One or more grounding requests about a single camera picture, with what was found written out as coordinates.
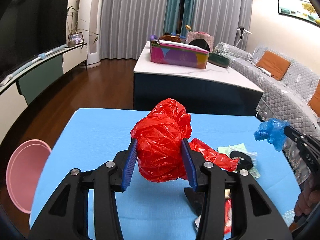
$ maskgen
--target framed photo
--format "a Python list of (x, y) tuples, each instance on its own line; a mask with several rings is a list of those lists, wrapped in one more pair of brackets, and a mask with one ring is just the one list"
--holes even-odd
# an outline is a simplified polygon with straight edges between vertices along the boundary
[(320, 18), (312, 4), (303, 0), (278, 0), (279, 14), (298, 18), (320, 27)]
[(68, 39), (69, 41), (75, 41), (76, 45), (84, 43), (82, 33), (69, 34)]

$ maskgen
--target gray quilted sofa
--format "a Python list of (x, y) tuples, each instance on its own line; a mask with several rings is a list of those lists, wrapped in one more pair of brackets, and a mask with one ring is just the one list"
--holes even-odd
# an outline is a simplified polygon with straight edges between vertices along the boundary
[[(263, 54), (271, 51), (291, 62), (282, 80), (277, 81), (264, 74), (255, 66)], [(308, 106), (319, 83), (319, 76), (295, 59), (265, 46), (258, 46), (253, 54), (234, 46), (219, 43), (215, 52), (230, 59), (229, 66), (258, 85), (264, 94), (256, 108), (265, 120), (275, 117), (288, 120), (292, 127), (302, 133), (320, 139), (320, 126), (317, 114)], [(309, 176), (309, 169), (299, 156), (296, 144), (289, 138), (284, 152), (295, 172), (299, 184)]]

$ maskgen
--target yellow tree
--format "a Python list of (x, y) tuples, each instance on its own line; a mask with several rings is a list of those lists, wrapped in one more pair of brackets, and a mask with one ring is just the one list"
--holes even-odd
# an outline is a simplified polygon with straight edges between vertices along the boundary
[(302, 6), (305, 10), (309, 11), (310, 15), (312, 13), (316, 13), (316, 10), (313, 8), (312, 4), (311, 3), (306, 3), (306, 2), (303, 2), (302, 3)]

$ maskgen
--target wooden floor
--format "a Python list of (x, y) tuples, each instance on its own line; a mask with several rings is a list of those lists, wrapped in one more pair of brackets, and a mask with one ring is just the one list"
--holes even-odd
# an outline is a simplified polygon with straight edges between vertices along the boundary
[(54, 146), (63, 128), (79, 108), (133, 109), (133, 68), (136, 60), (102, 60), (86, 71), (76, 67), (44, 91), (23, 112), (0, 146), (0, 203), (24, 236), (29, 215), (20, 212), (8, 195), (5, 170), (13, 151), (30, 139)]

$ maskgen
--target blue tablecloth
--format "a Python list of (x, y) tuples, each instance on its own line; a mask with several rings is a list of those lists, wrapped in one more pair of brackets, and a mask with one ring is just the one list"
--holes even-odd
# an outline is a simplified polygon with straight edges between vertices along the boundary
[[(130, 130), (148, 114), (145, 111), (115, 109), (79, 109), (63, 130), (50, 154), (36, 189), (31, 210), (32, 225), (72, 168), (96, 169), (112, 160), (118, 151), (128, 148)], [(258, 152), (259, 184), (281, 215), (294, 208), (300, 193), (294, 174), (281, 152), (266, 141), (255, 141), (253, 133), (260, 122), (255, 117), (192, 114), (192, 138), (212, 148), (245, 143), (248, 151)], [(137, 164), (131, 185), (116, 193), (120, 224), (125, 240), (194, 240), (196, 215), (191, 211), (183, 188), (186, 180), (164, 183), (145, 180)], [(93, 192), (89, 193), (89, 237), (95, 239)]]

